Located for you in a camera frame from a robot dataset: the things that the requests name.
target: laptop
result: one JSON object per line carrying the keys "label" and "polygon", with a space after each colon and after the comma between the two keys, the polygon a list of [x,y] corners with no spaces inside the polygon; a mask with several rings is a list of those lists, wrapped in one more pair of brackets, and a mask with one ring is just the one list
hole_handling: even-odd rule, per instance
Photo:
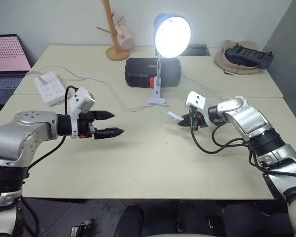
{"label": "laptop", "polygon": [[17,35],[0,35],[0,105],[8,101],[30,69]]}

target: table surface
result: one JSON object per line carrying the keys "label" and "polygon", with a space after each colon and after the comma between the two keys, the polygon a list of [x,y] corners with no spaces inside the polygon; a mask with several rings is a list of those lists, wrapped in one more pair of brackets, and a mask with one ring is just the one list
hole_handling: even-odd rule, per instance
{"label": "table surface", "polygon": [[[47,65],[63,66],[79,76],[108,82],[128,108],[147,104],[152,89],[128,87],[124,79],[125,61],[113,62],[105,57],[107,46],[63,46],[47,48],[32,70]],[[216,96],[243,95],[262,111],[283,139],[296,149],[296,118],[282,99],[282,93],[267,71],[256,75],[225,75],[214,63],[219,49],[210,48],[211,57],[179,57],[184,74],[202,83]],[[133,48],[131,57],[155,57],[153,48]],[[59,68],[54,71],[63,85],[85,86],[97,103],[94,110],[107,110],[114,118],[97,121],[98,128],[120,127],[125,132],[112,139],[66,139],[54,154],[31,169],[23,195],[37,198],[203,198],[266,199],[272,198],[261,173],[248,164],[244,148],[225,149],[208,155],[194,144],[189,129],[168,120],[164,108],[153,107],[135,113],[125,111],[105,84],[77,80]],[[36,75],[26,76],[15,94],[0,112],[0,125],[26,110],[63,113],[64,105],[46,106],[33,83]],[[182,78],[179,86],[163,88],[166,111],[183,115],[184,103],[191,90],[218,98],[195,83]],[[205,148],[214,150],[213,128],[202,129],[197,137]],[[239,137],[228,124],[217,138],[225,142]],[[38,148],[41,157],[60,142],[48,141]]]}
{"label": "table surface", "polygon": [[[194,144],[189,129],[168,120],[162,107],[126,112],[109,100],[104,85],[93,109],[108,110],[116,117],[98,121],[99,129],[118,126],[125,132],[112,139],[71,140],[31,169],[23,195],[37,198],[272,198],[260,171],[248,163],[244,148],[225,149],[208,155]],[[216,98],[208,98],[216,103]],[[284,141],[296,150],[296,118],[282,98],[248,98],[273,124]],[[169,98],[166,108],[186,113],[184,100]],[[0,125],[25,110],[63,112],[63,105],[48,107],[39,95],[13,95],[0,112]],[[212,128],[197,133],[203,146],[213,150]],[[231,124],[222,127],[217,139],[239,137]],[[60,142],[48,141],[38,148],[35,159]]]}
{"label": "table surface", "polygon": [[[124,78],[125,61],[115,62],[106,58],[107,46],[72,46],[51,45],[43,53],[32,70],[39,70],[47,65],[63,66],[79,76],[91,77],[110,83],[120,94],[148,93],[152,90],[141,88],[130,88]],[[246,97],[283,97],[269,73],[264,70],[255,75],[226,75],[214,62],[214,56],[218,48],[209,48],[211,56],[181,56],[182,71],[191,79],[200,83],[217,96],[242,95]],[[154,48],[134,47],[131,57],[151,58],[155,57]],[[76,79],[71,74],[59,68],[47,68],[43,73],[54,71],[56,75],[67,86],[70,82],[66,80]],[[36,75],[28,75],[18,86],[14,94],[39,94],[33,79]],[[165,98],[171,95],[186,98],[187,94],[198,88],[198,92],[204,96],[212,96],[207,90],[197,86],[185,78],[181,79],[180,85],[175,88],[163,88],[162,94]]]}

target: wooden stand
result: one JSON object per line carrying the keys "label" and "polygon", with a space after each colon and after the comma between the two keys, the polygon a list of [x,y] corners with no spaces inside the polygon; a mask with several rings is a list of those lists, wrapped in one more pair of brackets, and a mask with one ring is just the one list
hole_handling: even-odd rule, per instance
{"label": "wooden stand", "polygon": [[122,61],[129,57],[128,50],[122,50],[117,41],[117,31],[114,27],[113,16],[114,13],[111,11],[111,6],[109,0],[102,0],[105,14],[107,16],[107,21],[109,24],[110,30],[103,29],[101,27],[97,27],[98,30],[107,32],[111,35],[113,41],[113,47],[109,48],[106,51],[107,58],[113,61]]}

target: black case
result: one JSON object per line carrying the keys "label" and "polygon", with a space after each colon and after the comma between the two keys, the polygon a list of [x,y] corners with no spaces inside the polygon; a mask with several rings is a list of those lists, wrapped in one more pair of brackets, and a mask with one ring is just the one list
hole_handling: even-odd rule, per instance
{"label": "black case", "polygon": [[[129,58],[125,65],[125,80],[131,87],[150,87],[149,78],[157,75],[157,58]],[[161,58],[161,86],[177,86],[181,78],[177,58]]]}

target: wire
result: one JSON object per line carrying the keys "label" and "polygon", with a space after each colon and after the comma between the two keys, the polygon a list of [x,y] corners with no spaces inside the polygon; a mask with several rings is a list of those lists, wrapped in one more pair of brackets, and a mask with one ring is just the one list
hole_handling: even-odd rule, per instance
{"label": "wire", "polygon": [[167,111],[165,110],[166,107],[169,107],[169,106],[168,106],[168,105],[165,105],[165,106],[163,106],[162,109],[163,109],[163,112],[164,112],[166,115],[168,115],[169,112],[167,112]]}
{"label": "wire", "polygon": [[273,174],[273,175],[287,175],[287,176],[293,176],[293,177],[296,177],[296,174],[295,173],[290,173],[290,172],[282,172],[282,171],[274,171],[274,170],[269,170],[269,169],[266,169],[266,168],[263,168],[261,166],[259,166],[258,164],[258,161],[257,161],[257,156],[254,152],[252,152],[252,155],[253,155],[253,160],[254,160],[254,163],[255,163],[255,167],[258,168],[258,170],[262,171],[262,172],[265,172],[267,174]]}
{"label": "wire", "polygon": [[182,63],[180,61],[180,59],[177,57],[178,61],[180,62],[180,67],[181,67],[181,75],[185,78],[185,79],[188,79],[190,80],[191,82],[199,85],[201,88],[205,89],[206,91],[208,91],[212,96],[214,96],[215,98],[219,99],[220,101],[223,101],[222,98],[218,97],[216,94],[214,94],[212,91],[210,91],[207,87],[205,87],[202,83],[200,83],[199,81],[196,81],[194,79],[191,79],[191,78],[188,78],[185,73],[183,72],[183,69],[182,69]]}
{"label": "wire", "polygon": [[139,110],[143,110],[143,109],[146,109],[146,108],[149,108],[149,107],[155,107],[155,106],[165,106],[166,104],[157,104],[157,105],[144,105],[144,106],[140,106],[140,107],[136,107],[136,108],[128,108],[125,103],[122,101],[122,99],[119,97],[119,95],[117,94],[117,92],[114,90],[114,88],[107,82],[103,81],[103,80],[99,80],[99,79],[95,79],[95,78],[87,78],[87,77],[81,77],[81,76],[78,76],[76,74],[74,74],[73,72],[71,72],[69,69],[65,68],[65,67],[62,67],[62,66],[55,66],[55,65],[48,65],[48,66],[45,66],[45,67],[42,67],[41,69],[39,69],[38,71],[30,71],[28,73],[26,73],[26,75],[28,74],[37,74],[37,75],[40,75],[41,74],[41,71],[45,68],[61,68],[63,70],[66,70],[67,72],[69,72],[71,75],[73,75],[74,77],[76,78],[79,78],[81,80],[94,80],[96,82],[99,82],[99,83],[103,83],[105,84],[110,92],[112,93],[112,95],[115,97],[116,101],[118,102],[118,104],[120,105],[121,109],[122,110],[125,110],[125,111],[132,111],[132,112],[137,112]]}
{"label": "wire", "polygon": [[[218,143],[215,139],[215,133],[217,131],[217,129],[219,129],[220,127],[224,126],[226,124],[226,122],[221,123],[220,125],[218,125],[217,127],[214,128],[213,132],[212,132],[212,140],[215,143],[215,145],[219,146],[219,147],[223,147],[222,144]],[[234,141],[245,141],[243,140],[243,138],[235,138],[233,139]],[[244,144],[233,144],[233,145],[228,145],[227,147],[243,147],[246,146]]]}
{"label": "wire", "polygon": [[[68,92],[69,89],[74,89],[75,91],[77,91],[78,89],[72,85],[69,85],[66,88],[66,92],[65,92],[65,115],[68,114],[68,106],[67,106],[67,98],[68,98]],[[46,157],[48,157],[49,155],[53,154],[55,151],[57,151],[65,142],[66,136],[63,137],[63,139],[61,139],[60,143],[57,145],[57,147],[55,147],[53,150],[51,150],[50,152],[46,153],[45,155],[43,155],[41,158],[35,160],[32,164],[30,164],[29,169],[30,170],[34,165],[36,165],[37,163],[41,162],[43,159],[45,159]]]}
{"label": "wire", "polygon": [[223,71],[223,73],[225,73],[227,75],[230,75],[230,76],[235,75],[235,74],[238,74],[238,72],[240,70],[240,65],[239,64],[237,64],[237,65],[238,65],[238,70],[235,73],[230,73],[230,72],[228,72],[228,71],[226,71],[224,69],[222,71]]}
{"label": "wire", "polygon": [[161,79],[161,63],[162,63],[162,60],[161,60],[161,56],[159,54],[159,58],[157,60],[157,65],[156,65],[156,70],[157,70],[157,82],[156,82],[156,84],[157,85],[161,85],[161,83],[160,83],[160,79]]}
{"label": "wire", "polygon": [[196,138],[195,138],[194,130],[193,130],[193,117],[192,117],[192,115],[190,116],[190,130],[191,130],[192,138],[193,138],[195,144],[197,145],[197,147],[198,147],[200,150],[202,150],[203,152],[207,153],[207,154],[216,154],[216,153],[218,153],[218,152],[221,152],[223,149],[225,149],[226,147],[228,147],[228,145],[229,145],[230,143],[233,143],[233,142],[235,142],[235,141],[238,141],[238,140],[237,140],[238,138],[235,138],[235,139],[232,139],[232,140],[230,140],[229,142],[225,143],[222,147],[220,147],[220,148],[219,148],[218,150],[216,150],[216,151],[208,151],[208,150],[204,149],[204,148],[198,143],[198,141],[197,141]]}
{"label": "wire", "polygon": [[38,219],[37,215],[35,214],[33,209],[29,206],[29,204],[25,201],[23,196],[21,196],[21,202],[23,203],[23,205],[29,210],[29,212],[33,216],[33,218],[35,220],[35,224],[36,224],[36,230],[35,230],[34,236],[39,237],[39,219]]}
{"label": "wire", "polygon": [[249,150],[249,164],[255,167],[256,165],[252,163],[252,154],[253,152]]}
{"label": "wire", "polygon": [[25,74],[25,76],[29,75],[29,74],[37,74],[37,77],[38,77],[38,80],[41,82],[41,84],[43,86],[46,86],[48,84],[47,81],[45,81],[40,75],[42,75],[42,73],[38,73],[37,71],[30,71],[30,72],[27,72]]}

